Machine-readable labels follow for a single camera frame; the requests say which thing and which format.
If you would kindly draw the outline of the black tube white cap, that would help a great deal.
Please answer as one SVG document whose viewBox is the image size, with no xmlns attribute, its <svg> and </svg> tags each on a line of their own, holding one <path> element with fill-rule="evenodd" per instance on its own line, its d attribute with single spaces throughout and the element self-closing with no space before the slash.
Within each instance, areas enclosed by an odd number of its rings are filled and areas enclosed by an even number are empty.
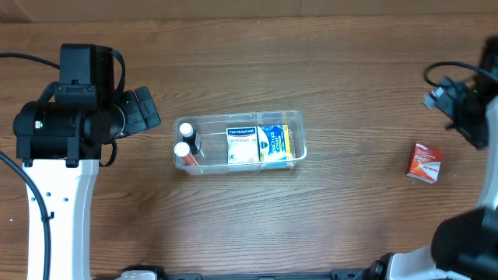
<svg viewBox="0 0 498 280">
<path fill-rule="evenodd" d="M 180 125 L 179 131 L 183 141 L 189 145 L 191 153 L 198 154 L 201 150 L 202 142 L 194 127 L 190 123 L 183 123 Z"/>
</svg>

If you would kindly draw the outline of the orange tube white cap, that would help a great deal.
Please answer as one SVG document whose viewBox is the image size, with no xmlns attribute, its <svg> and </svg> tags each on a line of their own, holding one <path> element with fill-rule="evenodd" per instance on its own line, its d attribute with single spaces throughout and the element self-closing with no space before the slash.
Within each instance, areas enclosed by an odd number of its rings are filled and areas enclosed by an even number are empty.
<svg viewBox="0 0 498 280">
<path fill-rule="evenodd" d="M 191 149 L 188 143 L 178 142 L 174 146 L 174 154 L 179 157 L 186 166 L 197 166 L 198 162 L 191 153 Z"/>
</svg>

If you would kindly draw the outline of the red small box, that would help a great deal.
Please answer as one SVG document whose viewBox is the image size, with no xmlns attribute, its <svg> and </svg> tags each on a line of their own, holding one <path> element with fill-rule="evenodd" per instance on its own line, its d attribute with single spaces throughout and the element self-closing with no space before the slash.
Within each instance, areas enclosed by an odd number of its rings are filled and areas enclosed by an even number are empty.
<svg viewBox="0 0 498 280">
<path fill-rule="evenodd" d="M 411 178 L 436 183 L 440 174 L 440 166 L 443 159 L 443 151 L 416 142 L 410 152 L 405 175 Z"/>
</svg>

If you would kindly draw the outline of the white Hansaplast plaster box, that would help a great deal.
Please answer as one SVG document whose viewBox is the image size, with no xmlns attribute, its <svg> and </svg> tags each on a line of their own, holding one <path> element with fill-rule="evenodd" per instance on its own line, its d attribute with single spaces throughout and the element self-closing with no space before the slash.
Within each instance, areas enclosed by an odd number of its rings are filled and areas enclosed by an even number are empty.
<svg viewBox="0 0 498 280">
<path fill-rule="evenodd" d="M 256 163 L 260 160 L 256 127 L 227 128 L 228 163 Z"/>
</svg>

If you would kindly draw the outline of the blue yellow VapoDrops box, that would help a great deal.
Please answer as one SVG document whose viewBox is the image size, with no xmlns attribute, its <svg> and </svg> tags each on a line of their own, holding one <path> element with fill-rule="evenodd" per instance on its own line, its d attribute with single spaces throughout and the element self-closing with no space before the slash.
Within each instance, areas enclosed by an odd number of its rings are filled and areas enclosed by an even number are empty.
<svg viewBox="0 0 498 280">
<path fill-rule="evenodd" d="M 261 162 L 270 163 L 293 158 L 287 124 L 257 126 L 257 132 Z"/>
</svg>

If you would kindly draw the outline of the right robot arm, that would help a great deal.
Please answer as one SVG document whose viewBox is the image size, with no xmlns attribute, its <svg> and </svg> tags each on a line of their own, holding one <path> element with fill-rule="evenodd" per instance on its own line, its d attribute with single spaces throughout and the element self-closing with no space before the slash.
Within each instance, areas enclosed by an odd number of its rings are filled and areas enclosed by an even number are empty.
<svg viewBox="0 0 498 280">
<path fill-rule="evenodd" d="M 431 244 L 403 254 L 385 254 L 358 279 L 495 279 L 497 277 L 497 38 L 486 41 L 479 65 L 457 62 L 475 74 L 434 84 L 424 105 L 438 109 L 476 149 L 487 151 L 484 184 L 472 210 L 444 220 Z"/>
</svg>

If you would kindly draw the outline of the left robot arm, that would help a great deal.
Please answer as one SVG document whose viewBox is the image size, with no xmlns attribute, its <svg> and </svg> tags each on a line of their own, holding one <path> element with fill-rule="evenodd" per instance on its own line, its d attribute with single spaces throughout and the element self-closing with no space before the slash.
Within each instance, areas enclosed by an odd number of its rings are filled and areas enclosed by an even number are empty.
<svg viewBox="0 0 498 280">
<path fill-rule="evenodd" d="M 27 276 L 88 279 L 93 189 L 105 145 L 160 125 L 146 87 L 114 75 L 122 55 L 94 44 L 63 44 L 59 78 L 13 121 L 17 172 L 29 207 Z"/>
</svg>

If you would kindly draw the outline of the clear plastic container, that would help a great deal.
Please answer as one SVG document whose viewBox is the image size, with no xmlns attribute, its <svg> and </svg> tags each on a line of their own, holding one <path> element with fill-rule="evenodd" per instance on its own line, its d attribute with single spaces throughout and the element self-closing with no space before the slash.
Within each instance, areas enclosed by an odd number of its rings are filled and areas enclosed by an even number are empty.
<svg viewBox="0 0 498 280">
<path fill-rule="evenodd" d="M 201 139 L 201 150 L 193 154 L 197 166 L 186 166 L 174 155 L 174 164 L 190 175 L 226 174 L 231 172 L 293 168 L 307 155 L 303 115 L 297 110 L 180 117 L 174 122 L 174 144 L 184 142 L 179 127 L 190 123 Z M 227 128 L 287 124 L 293 158 L 277 162 L 228 163 Z"/>
</svg>

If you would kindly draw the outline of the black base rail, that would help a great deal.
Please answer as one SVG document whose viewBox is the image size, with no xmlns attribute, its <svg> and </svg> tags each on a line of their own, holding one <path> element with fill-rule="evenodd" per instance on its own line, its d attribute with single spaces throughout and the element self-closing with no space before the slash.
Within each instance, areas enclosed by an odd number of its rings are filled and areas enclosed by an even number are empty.
<svg viewBox="0 0 498 280">
<path fill-rule="evenodd" d="M 199 273 L 171 274 L 154 265 L 133 265 L 126 267 L 120 275 L 96 276 L 97 280 L 357 280 L 368 279 L 368 268 L 332 269 L 330 272 L 316 273 L 276 273 L 276 274 L 231 274 L 202 275 Z"/>
</svg>

